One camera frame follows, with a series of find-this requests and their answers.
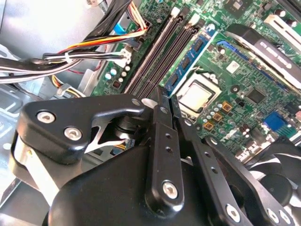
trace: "green circuit board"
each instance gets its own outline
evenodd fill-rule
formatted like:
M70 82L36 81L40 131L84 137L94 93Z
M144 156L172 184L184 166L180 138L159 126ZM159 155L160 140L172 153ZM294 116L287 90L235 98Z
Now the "green circuit board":
M127 72L127 76L124 77L124 81L120 83L120 86L114 87L114 83L118 82L117 78L120 78L123 68L118 67L113 62L108 63L104 71L100 76L98 85L96 86L93 95L110 95L118 94L124 91L124 88L130 81L131 77L139 67L139 64L145 57L145 54L149 47L152 45L155 38L158 36L160 30L164 26L164 22L168 18L171 9L176 6L182 8L184 5L188 6L191 13L198 13L200 17L206 21L206 24L213 23L216 27L217 35L212 40L211 45L202 54L197 61L195 68L203 72L214 73L218 80L218 85L222 93L215 99L214 103L208 106L197 119L196 125L200 137L206 135L213 135L217 139L224 142L224 144L236 154L238 151L243 150L246 144L250 141L249 137L242 136L237 133L235 137L225 139L225 133L229 134L235 127L240 127L243 124L247 124L250 129L258 127L263 120L272 112L279 112L284 118L289 118L290 113L285 106L291 103L294 105L300 104L300 95L291 90L284 89L275 83L271 79L267 78L260 71L256 70L249 62L241 58L236 53L225 49L225 53L221 54L218 51L217 43L225 40L229 43L233 43L233 39L227 37L224 32L231 24L244 24L247 26L255 27L255 30L262 34L271 43L277 43L281 46L285 55L293 60L298 66L301 65L301 55L298 54L291 46L286 43L281 37L279 37L272 29L267 27L263 22L264 19L274 14L277 9L285 10L276 0L244 0L247 4L246 9L243 12L231 12L233 9L229 9L229 2L232 0L164 0L162 3L157 3L155 0L143 0L139 11L144 19L150 24L150 29L145 35L142 46L139 51L134 51L132 55L131 70ZM289 12L286 12L284 19L294 19ZM127 31L130 32L136 29L136 25L131 23ZM301 23L298 23L294 30L301 34ZM182 61L187 51L191 48L189 45L184 49L183 53L171 67L170 71L166 74L160 85L165 86L166 81L169 79L173 70ZM123 44L117 46L117 50L121 50L124 47ZM230 72L227 68L230 64L235 62L235 71ZM110 73L111 69L117 70L117 75L111 80L105 78L105 74ZM231 92L233 86L239 86L239 92ZM259 90L264 95L264 99L255 104L245 100L245 96L252 90ZM238 104L237 99L240 98L244 102L244 106ZM214 126L208 130L204 128L204 124L208 121L207 116L214 111L214 108L218 104L228 103L232 109L230 112L220 112L222 119L217 122L209 120ZM292 128L285 131L284 135L290 137L295 134L299 129L299 122L296 122Z

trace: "black plastic bracket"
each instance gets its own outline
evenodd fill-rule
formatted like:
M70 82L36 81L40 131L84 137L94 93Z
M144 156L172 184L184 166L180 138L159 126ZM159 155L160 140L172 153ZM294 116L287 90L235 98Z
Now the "black plastic bracket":
M81 159L90 144L93 127L100 127L101 137L113 119L140 116L144 110L145 106L130 94L34 102L22 109L17 134L29 147L57 163L71 164ZM40 112L52 113L54 122L39 121ZM69 127L81 132L79 140L65 136Z
M205 142L224 166L228 184L244 197L243 207L253 225L294 225L293 219L280 203L219 141L206 137Z
M178 133L164 90L157 88L158 105L153 109L152 126L142 145L150 144L145 200L161 218L169 218L184 206L184 188Z

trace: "screw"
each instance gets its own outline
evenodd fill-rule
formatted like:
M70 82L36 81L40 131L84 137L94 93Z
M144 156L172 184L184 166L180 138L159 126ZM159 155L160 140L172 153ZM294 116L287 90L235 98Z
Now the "screw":
M217 141L214 138L211 137L210 140L211 140L212 144L217 145Z
M37 115L37 118L42 123L53 123L55 121L55 116L50 112L40 112Z
M279 213L280 213L281 218L282 218L288 225L290 225L290 224L291 224L291 220L288 218L288 216L287 216L282 210L279 210Z
M140 106L140 102L138 100L132 99L132 102L133 102L134 105Z
M269 217L276 223L278 224L280 221L279 221L279 218L277 217L276 213L274 213L271 209L268 209L268 214L269 214Z
M229 217L231 217L232 220L234 220L236 223L240 222L240 215L237 209L235 209L230 204L226 205L226 211Z
M170 182L163 184L163 191L170 199L176 199L178 197L177 188Z
M69 138L70 140L74 140L74 141L77 141L77 140L81 139L81 137L82 137L81 131L74 127L69 127L67 129L65 129L64 134L67 138Z
M160 107L160 110L161 110L161 112L163 112L164 114L167 114L167 113L168 113L167 109L164 108L164 107Z
M187 119L185 119L185 123L186 123L186 125L188 125L188 126L192 126L191 122L190 122L189 120L187 120Z

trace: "black mounting arm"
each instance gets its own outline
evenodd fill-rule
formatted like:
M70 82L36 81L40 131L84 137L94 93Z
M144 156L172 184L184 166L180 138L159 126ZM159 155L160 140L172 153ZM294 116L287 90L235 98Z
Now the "black mounting arm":
M126 138L134 148L80 171L84 153ZM44 194L50 226L294 225L219 141L199 139L162 88L143 101L126 94L27 105L11 165Z

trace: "microchip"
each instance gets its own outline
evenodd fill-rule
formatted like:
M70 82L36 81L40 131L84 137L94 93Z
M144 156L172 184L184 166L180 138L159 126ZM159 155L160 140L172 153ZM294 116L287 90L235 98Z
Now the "microchip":
M178 81L178 75L177 74L172 75L169 79L169 82L171 83L172 86L174 86L177 81Z
M226 0L224 8L236 19L239 19L250 7L253 0Z
M114 81L114 82L113 82L113 87L119 89L120 86L121 86L121 83L120 83L120 82L118 82L118 81Z
M212 130L214 127L213 124L211 124L210 122L207 122L205 125L204 125L204 128L207 129L207 130Z
M285 109L290 113L295 115L299 111L299 106L294 103L289 103L285 106Z
M239 104L241 101L242 101L242 99L240 99L240 98L236 98L236 99L235 99L235 102L236 102L237 104Z
M246 97L253 103L259 104L265 98L265 95L263 95L257 89L252 89L248 94L246 94Z
M259 118L263 117L263 112L258 112L257 117L259 117Z
M229 112L231 111L232 106L227 101L224 101L222 103L222 109L225 110L226 112Z
M209 52L212 52L213 50L214 50L214 46L213 46L213 45L209 45L209 46L208 46L208 51L209 51Z
M203 43L204 42L201 39L197 40L196 44L193 47L194 51L198 52L203 46Z
M197 4L201 6L204 3L204 0L197 0Z
M186 57L183 61L182 61L182 68L184 70L186 70L186 68L188 67L188 65L190 64L190 59L188 57Z
M216 121L220 121L220 120L222 120L222 116L218 113L215 113L215 115L213 116L213 119Z

